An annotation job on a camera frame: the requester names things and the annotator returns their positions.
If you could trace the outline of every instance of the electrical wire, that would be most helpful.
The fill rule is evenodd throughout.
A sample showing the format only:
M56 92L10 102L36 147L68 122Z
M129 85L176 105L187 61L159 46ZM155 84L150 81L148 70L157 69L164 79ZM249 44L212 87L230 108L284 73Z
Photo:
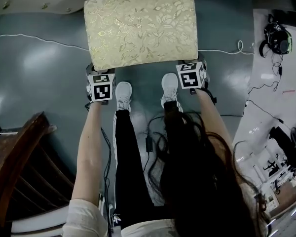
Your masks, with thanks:
M145 167L144 167L144 170L143 170L143 172L145 171L145 169L146 169L146 166L147 166L147 164L148 164L148 161L149 161L149 158L150 158L150 153L149 152L147 152L148 153L148 159L147 159L147 161L146 161L146 164L145 164Z
M86 48L83 48L83 47L80 47L80 46L62 44L62 43L59 43L59 42L54 41L54 40L46 40L46 39L42 39L42 38L37 37L37 36L30 36L30 35L26 35L26 34L1 34L0 35L0 37L17 37L17 36L33 38L33 39L41 40L41 41L46 42L46 43L54 43L54 44L62 45L64 47L74 47L74 48L89 52L89 49L86 49Z
M242 53L242 54L245 54L245 55L254 55L254 53L248 53L248 52L243 52L242 49L243 49L243 42L242 40L239 40L238 41L238 52L234 52L234 53L230 53L230 52L226 52L226 51L223 51L223 50L218 50L218 49L199 49L198 51L201 51L201 52L220 52L220 53L226 53L226 54L238 54L238 53Z
M244 112L242 113L242 115L234 115L234 114L223 114L221 115L221 117L243 117Z
M26 35L26 34L0 34L0 37L17 37L17 36L23 36L23 37L27 37L27 38L33 38L33 39L41 40L41 41L47 42L47 43L54 43L54 44L62 45L64 47L74 47L74 48L77 48L77 49L80 49L80 50L88 51L89 52L89 49L86 49L86 48L83 48L83 47L80 47L80 46L67 45L67 44L59 43L59 42L54 41L54 40L42 39L42 38L37 37L37 36L30 36L30 35ZM238 52L235 52L235 53L230 53L230 52L226 52L226 51L223 51L223 50L216 50L216 49L209 49L209 50L200 49L198 51L203 51L203 52L221 52L221 53L226 53L226 54L238 54L238 53L242 53L242 54L245 54L245 55L254 55L254 53L245 53L245 52L242 51L242 49L243 49L243 42L242 42L242 40L239 40L238 41Z
M162 119L162 118L163 118L163 116L154 117L154 118L152 118L152 119L148 122L148 125L147 125L147 135L148 135L148 136L151 135L151 134L150 134L150 124L151 124L151 122L153 122L153 121L156 120L156 119Z
M272 118L277 119L280 123L282 123L282 124L283 124L284 126L286 126L289 130L291 130L291 129L290 129L290 128L284 123L284 121L283 121L282 119L280 119L280 118L276 118L276 117L273 116L271 113L269 113L269 112L265 111L264 109L262 109L259 105L257 105L257 104L256 104L255 102L253 102L252 100L248 99L247 101L253 103L253 104L254 104L256 107L258 107L261 111L263 111L263 112L269 114Z
M275 53L273 53L272 54L272 71L273 71L273 74L275 75L275 76L278 76L278 75L280 75L280 79L278 80L278 81L274 81L271 85L267 85L267 84L263 84L262 86L260 86L260 87L252 87L251 88L251 90L249 91L249 93L248 93L248 95L251 93L251 91L253 90L253 89L261 89L261 88L263 88L264 86L266 86L266 87L269 87L269 88L271 88L271 87L273 87L273 85L274 84L276 84L275 85L275 87L273 88L273 91L275 92L275 91L277 91L277 87L278 87L278 84L280 83L280 81L281 81L281 78L282 78L282 61L283 61L283 55L280 55L280 61L278 62L274 62L274 56L275 56Z
M104 137L105 142L108 145L109 148L109 159L108 163L105 167L103 179L104 179L104 198L105 198L105 207L106 207L106 213L107 213L107 221L108 221L108 236L111 237L111 220L110 220L110 209L109 209L109 187L110 187L110 179L108 178L110 167L111 167L111 143L109 141L109 138L107 137L106 133L104 132L103 128L101 127L101 131Z
M87 111L89 111L90 109L90 105L92 104L92 102L87 103L84 107L87 109Z

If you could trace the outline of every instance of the white sneaker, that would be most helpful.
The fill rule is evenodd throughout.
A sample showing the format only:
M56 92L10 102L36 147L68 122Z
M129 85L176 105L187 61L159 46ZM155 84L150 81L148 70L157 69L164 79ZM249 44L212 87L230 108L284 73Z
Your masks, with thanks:
M130 112L130 97L132 95L132 85L129 82L121 81L115 89L117 110L128 110Z
M167 102L177 102L177 107L179 108L180 112L183 112L181 104L178 102L177 99L177 89L178 89L178 78L175 73L165 74L162 78L161 85L163 88L163 96L161 98L161 106Z

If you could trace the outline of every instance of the woman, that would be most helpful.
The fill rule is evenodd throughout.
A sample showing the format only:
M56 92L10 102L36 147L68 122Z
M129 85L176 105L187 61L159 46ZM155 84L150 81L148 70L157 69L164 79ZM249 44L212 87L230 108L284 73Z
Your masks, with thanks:
M263 222L268 219L261 195L237 172L229 134L208 91L196 90L202 113L194 120L182 112L177 101L176 75L166 74L161 84L166 136L159 135L157 157L148 176L164 206L153 205L146 186L129 116L131 85L120 82L115 90L115 212L121 219L122 235L263 236ZM97 208L102 162L100 112L101 103L92 103L80 138L76 181L63 227L66 237L107 233L106 221ZM157 160L163 163L159 182L152 174ZM248 185L257 201L246 195Z

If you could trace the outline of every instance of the yellow fabric cushion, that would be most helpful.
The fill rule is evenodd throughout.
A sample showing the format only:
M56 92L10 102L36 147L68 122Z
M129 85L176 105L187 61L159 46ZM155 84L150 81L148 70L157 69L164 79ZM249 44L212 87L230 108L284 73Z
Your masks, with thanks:
M88 0L84 18L96 70L197 58L194 0Z

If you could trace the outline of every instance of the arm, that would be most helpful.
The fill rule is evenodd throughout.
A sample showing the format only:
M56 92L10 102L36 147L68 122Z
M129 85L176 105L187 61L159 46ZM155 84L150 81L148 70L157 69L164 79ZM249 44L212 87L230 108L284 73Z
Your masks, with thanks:
M231 150L232 146L229 133L210 96L200 89L196 89L196 93L201 103L201 117L204 122L205 131L218 134L226 141ZM209 140L215 147L216 154L222 159L223 162L226 162L225 150L222 144L215 138L209 138Z
M90 105L90 110L80 137L77 175L72 199L82 199L99 205L101 176L101 102Z
M196 93L202 106L202 119L205 125L206 132L213 132L220 135L231 148L231 139L227 128L218 113L215 105L213 104L210 96L199 89L196 89Z
M63 237L103 237L108 230L98 210L101 176L101 102L90 105L80 137L77 175Z

